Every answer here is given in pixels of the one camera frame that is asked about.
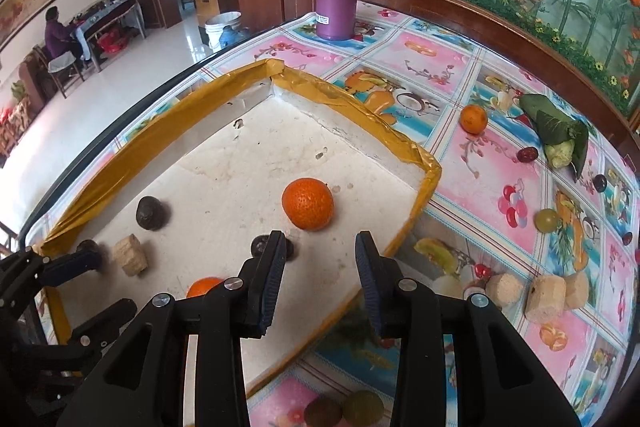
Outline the blue water jug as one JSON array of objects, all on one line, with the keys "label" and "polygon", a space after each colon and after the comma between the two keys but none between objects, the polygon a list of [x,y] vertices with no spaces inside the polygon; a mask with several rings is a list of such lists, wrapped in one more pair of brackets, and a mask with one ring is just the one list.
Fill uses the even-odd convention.
[{"label": "blue water jug", "polygon": [[231,48],[237,44],[250,38],[250,31],[246,27],[224,26],[219,37],[219,46],[221,49]]}]

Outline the white plastic bucket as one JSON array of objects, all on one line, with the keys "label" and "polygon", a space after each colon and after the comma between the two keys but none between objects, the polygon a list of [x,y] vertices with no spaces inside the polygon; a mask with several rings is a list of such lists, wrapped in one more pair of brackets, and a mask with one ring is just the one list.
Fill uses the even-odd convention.
[{"label": "white plastic bucket", "polygon": [[214,51],[228,48],[239,37],[241,28],[241,13],[230,11],[220,13],[206,20],[205,32],[208,38],[208,46]]}]

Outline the dining table with cloth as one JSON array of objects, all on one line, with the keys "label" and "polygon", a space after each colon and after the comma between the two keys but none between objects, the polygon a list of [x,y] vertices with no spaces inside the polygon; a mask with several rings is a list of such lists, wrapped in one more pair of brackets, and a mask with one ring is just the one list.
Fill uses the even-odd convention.
[{"label": "dining table with cloth", "polygon": [[131,22],[137,28],[138,35],[146,38],[146,30],[142,11],[138,0],[113,0],[106,2],[104,7],[96,11],[75,29],[75,37],[82,45],[82,53],[88,56],[94,68],[101,72],[102,65],[96,55],[100,46],[98,39],[105,35],[112,26]]}]

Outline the small beige cake cube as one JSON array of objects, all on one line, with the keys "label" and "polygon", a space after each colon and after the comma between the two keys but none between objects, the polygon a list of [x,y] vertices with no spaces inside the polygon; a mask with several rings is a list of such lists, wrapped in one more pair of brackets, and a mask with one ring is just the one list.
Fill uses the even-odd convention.
[{"label": "small beige cake cube", "polygon": [[523,291],[523,284],[511,273],[496,274],[485,287],[487,297],[499,308],[517,303]]}]

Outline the dark date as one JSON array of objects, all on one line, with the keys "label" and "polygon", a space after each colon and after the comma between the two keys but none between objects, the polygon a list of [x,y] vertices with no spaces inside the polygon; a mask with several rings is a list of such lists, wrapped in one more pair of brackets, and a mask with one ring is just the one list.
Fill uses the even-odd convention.
[{"label": "dark date", "polygon": [[[262,234],[256,236],[250,244],[250,254],[254,257],[260,257],[265,251],[268,243],[269,235]],[[291,261],[294,258],[295,248],[293,243],[289,239],[285,239],[286,244],[286,260]]]}]

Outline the brown round fruit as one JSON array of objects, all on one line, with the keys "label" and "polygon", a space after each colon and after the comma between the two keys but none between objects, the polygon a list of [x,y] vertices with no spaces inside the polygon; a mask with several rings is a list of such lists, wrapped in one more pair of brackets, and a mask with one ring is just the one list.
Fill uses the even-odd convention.
[{"label": "brown round fruit", "polygon": [[340,403],[319,395],[304,410],[304,422],[309,427],[334,427],[343,419]]}]

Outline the white foam tray yellow tape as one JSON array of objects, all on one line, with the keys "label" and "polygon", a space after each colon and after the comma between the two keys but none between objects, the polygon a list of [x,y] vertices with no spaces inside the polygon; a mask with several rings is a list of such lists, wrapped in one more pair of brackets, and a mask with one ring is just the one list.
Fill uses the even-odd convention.
[{"label": "white foam tray yellow tape", "polygon": [[[48,291],[58,340],[100,306],[128,297],[144,305],[165,291],[183,297],[202,277],[233,277],[250,242],[273,230],[295,245],[276,315],[263,340],[242,344],[249,393],[273,380],[354,302],[354,240],[370,231],[393,256],[435,192],[435,157],[354,96],[320,78],[263,60],[190,92],[154,118],[72,200],[40,244],[54,255],[93,239],[113,248],[137,232],[144,195],[168,209],[167,225],[140,232],[149,266],[136,277],[109,265]],[[325,183],[331,222],[303,231],[281,205],[299,178]]]}]

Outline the green grape fruit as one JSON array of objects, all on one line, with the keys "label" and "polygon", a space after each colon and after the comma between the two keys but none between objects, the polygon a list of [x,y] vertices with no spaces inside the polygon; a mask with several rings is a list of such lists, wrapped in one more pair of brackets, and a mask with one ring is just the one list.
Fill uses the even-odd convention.
[{"label": "green grape fruit", "polygon": [[558,213],[552,208],[538,210],[534,216],[534,225],[541,234],[549,234],[556,231],[562,223]]}]

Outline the orange tangerine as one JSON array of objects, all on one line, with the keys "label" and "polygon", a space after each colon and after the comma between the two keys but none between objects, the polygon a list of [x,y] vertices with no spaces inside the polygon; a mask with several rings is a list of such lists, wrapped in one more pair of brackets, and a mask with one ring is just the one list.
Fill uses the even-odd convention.
[{"label": "orange tangerine", "polygon": [[224,280],[219,277],[203,277],[191,284],[186,297],[195,298],[206,295],[211,289],[218,286]]},{"label": "orange tangerine", "polygon": [[464,106],[460,113],[459,124],[466,133],[481,134],[488,125],[486,110],[477,104]]}]

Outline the leaf wrapped vegetable bundle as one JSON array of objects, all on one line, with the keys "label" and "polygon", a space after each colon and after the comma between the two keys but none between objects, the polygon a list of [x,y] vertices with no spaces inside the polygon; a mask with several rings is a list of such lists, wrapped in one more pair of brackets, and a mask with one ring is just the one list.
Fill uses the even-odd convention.
[{"label": "leaf wrapped vegetable bundle", "polygon": [[520,107],[534,126],[548,165],[554,170],[570,168],[577,182],[587,159],[587,125],[563,113],[542,94],[521,95]]}]

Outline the seated person in purple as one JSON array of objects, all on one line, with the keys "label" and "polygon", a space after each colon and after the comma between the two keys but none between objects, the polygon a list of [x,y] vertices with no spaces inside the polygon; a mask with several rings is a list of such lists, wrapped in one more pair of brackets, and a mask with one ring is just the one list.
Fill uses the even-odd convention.
[{"label": "seated person in purple", "polygon": [[73,54],[76,60],[82,57],[81,45],[75,38],[76,25],[63,25],[58,19],[58,8],[53,5],[46,12],[46,29],[44,43],[51,60],[67,52]]}]

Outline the orange tangerine table edge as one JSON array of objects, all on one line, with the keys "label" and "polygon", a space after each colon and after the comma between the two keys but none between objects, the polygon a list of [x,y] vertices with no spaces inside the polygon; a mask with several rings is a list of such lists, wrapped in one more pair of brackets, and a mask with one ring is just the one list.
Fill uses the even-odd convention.
[{"label": "orange tangerine table edge", "polygon": [[325,228],[334,215],[334,200],[329,187],[314,178],[299,178],[285,187],[281,205],[296,228],[318,231]]}]

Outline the wooden chair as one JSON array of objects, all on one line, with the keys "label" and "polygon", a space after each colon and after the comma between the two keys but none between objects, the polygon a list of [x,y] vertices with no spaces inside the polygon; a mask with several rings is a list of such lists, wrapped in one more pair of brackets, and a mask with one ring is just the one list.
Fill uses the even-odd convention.
[{"label": "wooden chair", "polygon": [[46,73],[51,77],[63,98],[67,98],[67,87],[77,80],[85,81],[74,54],[65,52],[57,58],[48,59],[46,51],[41,46],[34,46],[32,52],[42,64]]}]

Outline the dark round plum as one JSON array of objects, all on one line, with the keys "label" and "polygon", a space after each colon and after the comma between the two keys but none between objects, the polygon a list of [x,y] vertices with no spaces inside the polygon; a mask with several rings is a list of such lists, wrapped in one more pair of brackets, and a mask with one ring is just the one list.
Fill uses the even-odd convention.
[{"label": "dark round plum", "polygon": [[163,228],[167,222],[167,212],[164,204],[150,195],[143,196],[139,200],[134,217],[139,227],[148,231],[157,231]]}]

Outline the small dark red fruit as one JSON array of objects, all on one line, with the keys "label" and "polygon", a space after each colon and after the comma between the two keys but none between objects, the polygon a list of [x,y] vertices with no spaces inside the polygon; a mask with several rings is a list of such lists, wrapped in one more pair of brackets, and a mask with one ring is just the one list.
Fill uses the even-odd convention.
[{"label": "small dark red fruit", "polygon": [[627,232],[624,236],[623,236],[623,244],[625,246],[629,245],[632,242],[632,239],[634,238],[634,236],[632,235],[631,232]]}]

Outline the colourful fruit print tablecloth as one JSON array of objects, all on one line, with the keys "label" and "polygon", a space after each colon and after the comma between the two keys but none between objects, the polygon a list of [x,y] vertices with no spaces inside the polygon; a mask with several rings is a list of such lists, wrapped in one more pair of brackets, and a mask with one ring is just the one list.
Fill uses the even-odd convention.
[{"label": "colourful fruit print tablecloth", "polygon": [[[409,251],[409,267],[427,277],[440,274],[485,284],[511,269],[523,280],[540,274],[568,277],[585,271],[588,303],[544,324],[529,322],[521,303],[508,317],[539,355],[586,426],[600,423],[620,377],[634,365],[634,317],[639,269],[639,185],[629,161],[598,130],[589,133],[582,176],[554,170],[546,156],[529,164],[516,159],[523,147],[539,146],[520,107],[526,93],[545,95],[575,119],[577,109],[527,70],[456,32],[421,17],[361,2],[356,34],[326,41],[312,15],[272,28],[225,50],[180,81],[124,130],[100,147],[62,196],[37,220],[47,232],[72,199],[146,124],[192,87],[247,63],[274,58],[350,92],[373,98],[392,127],[433,153],[442,165],[424,225],[411,235],[424,251]],[[464,106],[482,106],[488,125],[479,135],[459,124]],[[604,174],[598,193],[592,178]],[[538,210],[554,209],[562,223],[541,234]],[[625,246],[623,236],[634,238]]]}]

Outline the small beige cake piece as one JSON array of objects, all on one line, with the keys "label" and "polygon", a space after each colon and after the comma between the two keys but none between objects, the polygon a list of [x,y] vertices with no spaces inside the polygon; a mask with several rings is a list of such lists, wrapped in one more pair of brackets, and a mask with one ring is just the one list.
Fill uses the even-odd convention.
[{"label": "small beige cake piece", "polygon": [[127,277],[136,277],[149,266],[142,244],[134,234],[124,237],[114,245],[112,257]]}]

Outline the dark plum far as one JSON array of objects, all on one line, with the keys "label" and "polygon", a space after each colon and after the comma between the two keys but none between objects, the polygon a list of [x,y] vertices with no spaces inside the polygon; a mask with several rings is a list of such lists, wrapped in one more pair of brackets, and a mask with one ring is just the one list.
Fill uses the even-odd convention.
[{"label": "dark plum far", "polygon": [[592,178],[592,185],[598,193],[603,193],[608,186],[608,180],[604,174],[599,173]]}]

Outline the red date fruit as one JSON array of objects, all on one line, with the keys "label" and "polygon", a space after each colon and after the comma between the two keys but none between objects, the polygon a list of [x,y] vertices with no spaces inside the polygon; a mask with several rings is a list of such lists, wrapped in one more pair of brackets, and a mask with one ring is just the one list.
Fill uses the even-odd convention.
[{"label": "red date fruit", "polygon": [[523,164],[529,164],[538,158],[538,148],[534,146],[523,147],[516,153],[516,159]]}]

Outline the green olive fruit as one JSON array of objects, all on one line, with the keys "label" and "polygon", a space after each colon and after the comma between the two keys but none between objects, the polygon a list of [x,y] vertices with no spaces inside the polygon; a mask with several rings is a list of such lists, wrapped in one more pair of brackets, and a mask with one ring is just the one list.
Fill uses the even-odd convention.
[{"label": "green olive fruit", "polygon": [[369,390],[355,391],[343,403],[344,420],[354,427],[376,424],[383,418],[384,411],[381,398]]}]

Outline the large beige cake cylinder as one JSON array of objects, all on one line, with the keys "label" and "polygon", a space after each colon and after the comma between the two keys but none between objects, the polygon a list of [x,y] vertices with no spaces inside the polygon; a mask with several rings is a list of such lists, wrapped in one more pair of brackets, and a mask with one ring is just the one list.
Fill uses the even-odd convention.
[{"label": "large beige cake cylinder", "polygon": [[557,275],[535,277],[529,286],[524,315],[529,322],[544,324],[557,319],[565,307],[566,283]]}]

